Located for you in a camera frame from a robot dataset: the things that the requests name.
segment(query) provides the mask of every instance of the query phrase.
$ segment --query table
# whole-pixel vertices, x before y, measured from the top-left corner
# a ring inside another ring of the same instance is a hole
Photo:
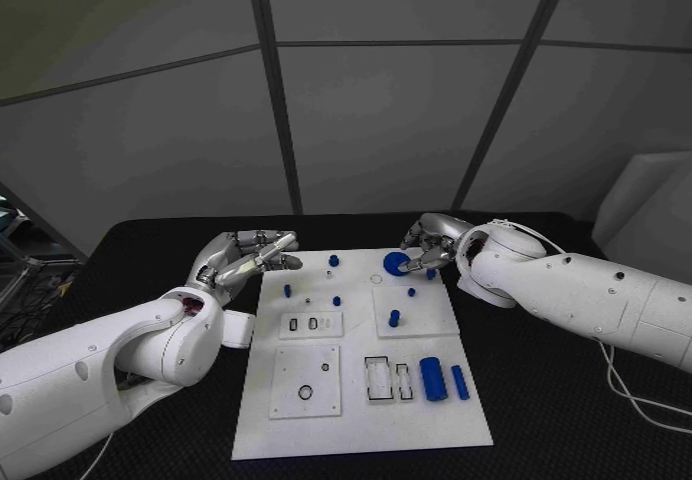
[[[526,224],[568,252],[602,258],[582,225],[559,213],[454,212],[474,224]],[[43,334],[142,303],[184,282],[198,250],[220,232],[295,230],[302,250],[399,244],[419,213],[135,220],[108,232]],[[248,352],[222,349],[201,382],[157,403],[113,435],[99,478],[689,478],[692,436],[651,426],[605,383],[598,346],[442,280],[494,439],[493,447],[230,462]],[[255,313],[260,279],[230,304]],[[615,359],[634,393],[692,408],[692,376],[628,352]],[[663,420],[683,419],[653,411]],[[79,478],[102,442],[37,478]]]

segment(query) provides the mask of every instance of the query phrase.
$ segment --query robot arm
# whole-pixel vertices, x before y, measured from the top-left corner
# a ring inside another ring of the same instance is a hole
[[[295,248],[292,232],[220,234],[184,287],[0,355],[0,480],[54,466],[197,383],[222,344],[249,346],[253,317],[222,306],[249,276],[301,267],[282,254]],[[115,366],[138,375],[131,388],[118,388]]]
[[[402,248],[416,243],[423,254],[400,272],[439,268],[451,257],[458,287],[474,297],[503,308],[519,303],[578,335],[692,373],[692,286],[583,255],[546,256],[536,238],[503,221],[472,227],[426,213]]]

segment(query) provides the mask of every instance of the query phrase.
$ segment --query wall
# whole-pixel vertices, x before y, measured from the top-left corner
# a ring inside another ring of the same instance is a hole
[[[148,217],[594,217],[692,147],[686,0],[2,2],[0,188],[89,254]]]

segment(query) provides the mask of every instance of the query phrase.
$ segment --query white cable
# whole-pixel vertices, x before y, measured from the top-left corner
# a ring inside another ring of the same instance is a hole
[[[641,411],[641,409],[638,408],[638,403],[637,402],[645,403],[648,405],[653,405],[654,407],[663,408],[663,409],[670,410],[676,413],[692,416],[692,412],[689,412],[687,410],[683,410],[681,408],[673,407],[671,405],[666,405],[663,403],[647,400],[645,398],[634,397],[631,395],[630,390],[627,389],[627,385],[624,384],[622,378],[619,377],[619,374],[617,373],[615,366],[612,365],[612,362],[614,362],[614,359],[615,359],[615,349],[614,349],[612,346],[609,347],[609,356],[608,356],[608,354],[605,352],[605,347],[602,345],[602,342],[598,342],[598,346],[601,347],[602,357],[605,358],[605,362],[608,364],[608,372],[606,372],[605,378],[608,380],[608,385],[609,385],[609,389],[612,390],[612,392],[615,392],[617,395],[619,395],[621,397],[624,397],[630,400],[630,403],[631,403],[631,406],[634,407],[634,410],[637,410],[638,414],[641,415],[641,417],[644,418],[644,420],[647,422],[653,423],[653,425],[655,425],[657,427],[661,427],[667,430],[671,430],[673,432],[692,434],[692,430],[689,430],[686,428],[676,427],[673,425],[667,425],[666,423],[657,422]],[[617,381],[619,382],[619,386],[622,387],[624,393],[619,392],[612,385],[612,373],[615,374],[615,378],[617,378]]]
[[[559,252],[559,253],[566,253],[560,248],[559,246],[549,240],[547,237],[544,237],[544,235],[542,235],[540,233],[537,233],[532,228],[526,227],[524,225],[521,225],[520,223],[514,223],[514,222],[510,222],[507,220],[500,220],[500,219],[494,219],[491,222],[491,224],[494,225],[500,225],[500,226],[504,226],[504,227],[514,227],[514,228],[519,228],[521,229],[526,233],[530,233],[534,237],[537,237],[540,240],[544,240],[553,247],[555,247],[555,250]]]
[[[93,470],[93,467],[96,466],[96,463],[100,460],[100,457],[103,456],[105,449],[108,448],[108,444],[111,443],[112,435],[113,435],[112,433],[108,435],[108,440],[105,441],[103,447],[100,448],[100,452],[96,456],[96,459],[93,460],[93,463],[90,464],[89,469],[83,472],[83,475],[79,477],[79,480],[85,480],[85,478],[89,476],[89,473]]]

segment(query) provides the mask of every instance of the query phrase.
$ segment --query black ring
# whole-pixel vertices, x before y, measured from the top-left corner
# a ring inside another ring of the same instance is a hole
[[[307,398],[302,398],[302,395],[299,394],[301,390],[304,388],[308,388],[309,389],[309,395],[307,396]],[[302,385],[299,388],[298,388],[298,397],[301,400],[309,400],[309,397],[312,396],[312,387],[309,385]]]

